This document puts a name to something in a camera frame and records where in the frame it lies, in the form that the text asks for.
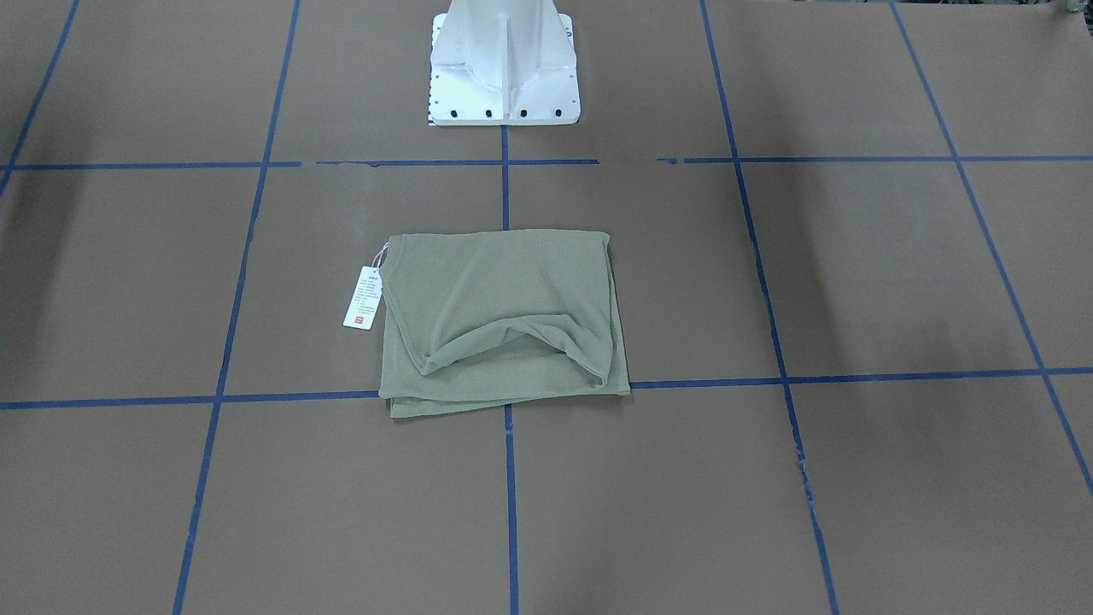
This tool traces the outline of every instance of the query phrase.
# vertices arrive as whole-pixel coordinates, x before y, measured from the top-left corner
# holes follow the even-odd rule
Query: price tag
[[[379,309],[379,297],[384,294],[384,281],[379,279],[376,267],[361,267],[361,276],[356,280],[353,298],[349,301],[349,311],[342,326],[355,330],[371,330],[372,321]]]

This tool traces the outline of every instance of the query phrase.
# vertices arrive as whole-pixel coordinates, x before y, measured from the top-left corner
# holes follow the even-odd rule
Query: white metal pedestal
[[[428,120],[437,126],[574,123],[573,20],[553,0],[453,0],[433,20]]]

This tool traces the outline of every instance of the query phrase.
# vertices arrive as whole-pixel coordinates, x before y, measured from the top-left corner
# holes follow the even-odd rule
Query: green fabric
[[[392,417],[628,395],[606,233],[390,238],[379,397]]]

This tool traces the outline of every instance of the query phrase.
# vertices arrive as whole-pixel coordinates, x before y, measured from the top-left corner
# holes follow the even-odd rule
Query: blue tape
[[[780,378],[730,378],[721,380],[647,380],[630,383],[631,389],[712,389],[718,387],[769,387]]]
[[[774,344],[774,355],[778,363],[778,377],[781,385],[783,397],[786,400],[786,412],[789,415],[789,425],[794,434],[794,443],[797,448],[797,465],[801,473],[801,484],[804,488],[804,499],[808,502],[809,518],[812,521],[812,533],[815,537],[816,552],[820,556],[820,566],[823,572],[824,586],[827,590],[827,603],[832,615],[838,615],[838,599],[835,594],[835,582],[832,579],[831,564],[827,558],[827,546],[824,542],[823,530],[820,528],[820,520],[816,516],[815,497],[812,493],[812,481],[806,466],[804,442],[801,439],[801,430],[797,423],[797,411],[794,406],[794,394],[789,386],[786,374],[786,360],[781,353],[781,342],[778,339],[778,324],[774,316],[774,304],[771,300],[771,291],[766,283],[766,273],[763,269],[763,255],[760,249],[759,236],[755,233],[755,221],[752,216],[751,202],[748,198],[748,187],[744,182],[743,166],[740,163],[740,153],[737,149],[736,132],[732,129],[732,116],[729,113],[729,100],[725,92],[725,84],[721,80],[721,67],[717,60],[717,48],[714,44],[714,33],[709,25],[709,12],[706,8],[706,0],[700,0],[702,7],[702,21],[706,28],[706,43],[709,46],[709,59],[714,67],[714,76],[717,81],[717,93],[721,98],[721,113],[725,115],[725,131],[729,138],[729,150],[732,153],[733,168],[737,175],[737,185],[740,188],[740,201],[744,210],[744,218],[748,223],[748,237],[752,243],[752,250],[755,255],[755,272],[759,275],[760,289],[763,292],[763,300],[766,303],[766,316],[771,323],[771,341]]]
[[[1047,374],[1051,376],[1082,376],[1093,375],[1093,367],[1090,368],[1048,368]]]
[[[502,126],[502,129],[507,134],[508,127]],[[544,157],[544,158],[525,158],[525,159],[513,159],[513,158],[501,158],[501,159],[320,159],[315,164],[325,164],[331,166],[339,166],[342,164],[359,164],[367,165],[372,167],[380,166],[505,166],[506,164],[513,166],[564,166],[564,165],[584,165],[584,164],[599,164],[600,161],[595,157]]]
[[[42,98],[46,95],[46,88],[49,87],[49,81],[54,78],[54,70],[57,68],[57,61],[61,58],[61,51],[64,50],[64,43],[68,42],[68,35],[72,31],[72,20],[75,19],[75,12],[79,8],[80,0],[72,0],[72,5],[69,8],[69,14],[64,19],[64,27],[61,28],[61,36],[57,40],[57,47],[54,48],[54,56],[49,59],[49,66],[46,67],[46,74],[42,78],[42,84],[38,85],[38,92],[34,95],[31,108],[26,111],[26,119],[23,120],[23,128],[19,131],[19,138],[15,139],[15,146],[11,150],[11,156],[8,158],[8,168],[5,168],[3,175],[0,176],[0,196],[3,196],[3,191],[8,188],[8,181],[11,180],[12,169],[15,166],[15,162],[19,159],[19,154],[23,151],[23,145],[26,144],[26,135],[31,132],[31,125],[34,123],[34,116],[38,114],[38,106],[42,104]]]
[[[915,380],[976,380],[986,378],[1038,377],[1039,370],[977,370],[956,372],[869,374],[848,376],[789,377],[790,385],[831,385],[841,382],[904,382]]]
[[[189,581],[190,564],[193,560],[193,545],[198,536],[198,523],[201,520],[201,506],[204,501],[205,485],[209,481],[209,465],[212,462],[212,451],[216,442],[216,426],[220,423],[220,409],[227,385],[227,369],[232,360],[232,347],[235,343],[236,326],[239,321],[239,307],[243,304],[243,287],[247,279],[247,258],[250,244],[255,238],[255,223],[261,208],[262,192],[266,188],[266,176],[269,170],[270,157],[273,152],[273,137],[277,134],[278,116],[281,113],[281,98],[284,95],[284,84],[289,76],[289,61],[292,57],[292,44],[296,36],[296,21],[299,17],[299,0],[292,3],[292,19],[289,22],[289,36],[285,42],[284,57],[281,60],[281,74],[278,78],[277,94],[273,97],[273,109],[270,113],[269,130],[266,134],[266,150],[262,153],[261,169],[258,173],[258,186],[255,189],[255,201],[250,209],[250,223],[247,226],[247,238],[243,246],[243,258],[239,262],[239,275],[235,285],[235,298],[232,303],[232,318],[228,321],[227,338],[224,341],[224,358],[216,382],[216,401],[209,415],[209,431],[205,435],[204,453],[201,457],[201,472],[198,475],[198,486],[193,495],[193,510],[190,513],[190,524],[186,536],[186,548],[183,553],[183,564],[178,572],[178,586],[175,590],[173,615],[181,615],[183,603],[186,600],[186,584]]]
[[[1082,162],[1093,155],[962,155],[964,162]]]
[[[987,220],[983,215],[983,209],[979,206],[979,200],[975,196],[975,190],[972,189],[972,181],[968,179],[967,172],[964,169],[964,164],[961,162],[961,157],[956,153],[956,145],[953,143],[952,135],[949,132],[949,127],[945,125],[945,119],[941,115],[941,108],[938,106],[938,100],[933,96],[933,90],[930,88],[930,83],[926,79],[926,72],[922,70],[922,64],[918,61],[918,54],[915,52],[915,46],[910,42],[910,36],[907,34],[907,28],[903,24],[903,19],[900,17],[900,11],[896,9],[895,4],[889,4],[889,7],[892,10],[892,16],[895,17],[896,25],[900,27],[900,34],[903,36],[903,42],[907,46],[907,52],[910,54],[910,60],[915,64],[915,70],[918,71],[918,79],[921,81],[922,88],[926,91],[926,96],[929,98],[930,106],[933,108],[933,115],[937,117],[938,125],[941,127],[941,133],[945,138],[945,143],[949,144],[949,151],[952,153],[953,161],[956,163],[956,169],[960,172],[960,178],[964,184],[964,190],[967,192],[967,198],[972,202],[972,209],[975,211],[975,217],[979,222],[979,228],[983,230],[983,237],[987,243],[987,248],[990,250],[990,256],[995,260],[995,267],[998,269],[998,274],[1002,277],[1002,285],[1006,286],[1006,293],[1009,294],[1010,304],[1012,304],[1013,311],[1018,316],[1018,322],[1021,323],[1021,331],[1024,332],[1025,342],[1027,342],[1029,350],[1032,352],[1033,359],[1036,362],[1038,374],[1044,381],[1044,387],[1047,389],[1047,394],[1051,400],[1051,405],[1055,407],[1055,414],[1059,417],[1059,424],[1062,426],[1062,431],[1067,437],[1067,441],[1070,443],[1070,450],[1073,451],[1074,461],[1078,462],[1078,468],[1081,470],[1082,477],[1085,480],[1085,487],[1089,489],[1090,495],[1093,496],[1093,475],[1090,474],[1089,464],[1085,463],[1085,457],[1082,454],[1081,447],[1078,445],[1078,439],[1074,438],[1074,433],[1070,427],[1070,421],[1067,418],[1067,413],[1062,410],[1059,397],[1055,392],[1055,386],[1051,383],[1051,377],[1047,371],[1047,367],[1044,365],[1044,359],[1039,354],[1039,348],[1036,346],[1036,341],[1033,339],[1032,329],[1029,327],[1029,321],[1025,319],[1024,310],[1021,309],[1021,301],[1018,300],[1018,294],[1013,288],[1013,283],[1010,281],[1010,275],[1006,272],[1006,264],[1002,263],[1002,257],[998,251],[998,247],[995,245],[995,239],[990,234],[990,228],[987,226]]]
[[[948,155],[771,155],[684,157],[683,164],[794,164],[804,162],[952,162]]]
[[[340,166],[342,164],[359,164],[372,167],[379,166],[498,166],[500,159],[320,159],[315,164]]]
[[[544,158],[509,158],[508,164],[513,166],[572,166],[583,164],[599,164],[595,157],[544,157]]]
[[[520,570],[516,525],[516,446],[513,442],[513,405],[505,405],[505,480],[508,489],[508,612],[520,613]]]
[[[119,398],[114,400],[51,400],[42,402],[0,402],[0,411],[38,411],[62,409],[119,409],[125,406],[185,406],[212,404],[213,395],[183,395],[177,398]]]
[[[1048,368],[1051,376],[1093,376],[1093,367]],[[977,380],[988,378],[1038,377],[1038,369],[1023,370],[975,370],[954,372],[895,372],[866,375],[832,375],[788,377],[790,385],[827,385],[846,382],[898,382],[916,380]],[[733,378],[714,380],[647,380],[631,382],[633,390],[647,389],[716,389],[732,387],[774,387],[781,385],[780,378]],[[307,402],[319,400],[366,400],[378,398],[377,391],[317,391],[307,393],[248,393],[222,395],[223,404],[245,404],[251,402]],[[187,395],[178,398],[118,398],[97,400],[46,400],[33,402],[0,402],[0,411],[31,411],[50,409],[104,409],[117,406],[169,406],[186,404],[212,404],[215,395]]]
[[[299,161],[271,162],[271,167],[302,166]],[[14,170],[150,170],[184,168],[261,168],[261,162],[105,162],[89,164],[16,164]]]
[[[378,391],[322,391],[315,393],[246,393],[222,395],[224,404],[250,404],[255,402],[315,402],[319,400],[371,400],[379,398]]]
[[[501,227],[508,227],[508,127],[501,127]]]
[[[502,228],[508,227],[508,126],[501,127],[501,218]],[[513,405],[505,405],[505,475],[508,489],[508,608],[510,615],[520,613],[520,571],[517,556],[516,527],[516,445],[513,441]]]

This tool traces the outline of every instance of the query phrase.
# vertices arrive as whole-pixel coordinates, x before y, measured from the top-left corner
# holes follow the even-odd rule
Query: folded cloth
[[[395,235],[379,397],[391,417],[628,395],[606,233]]]

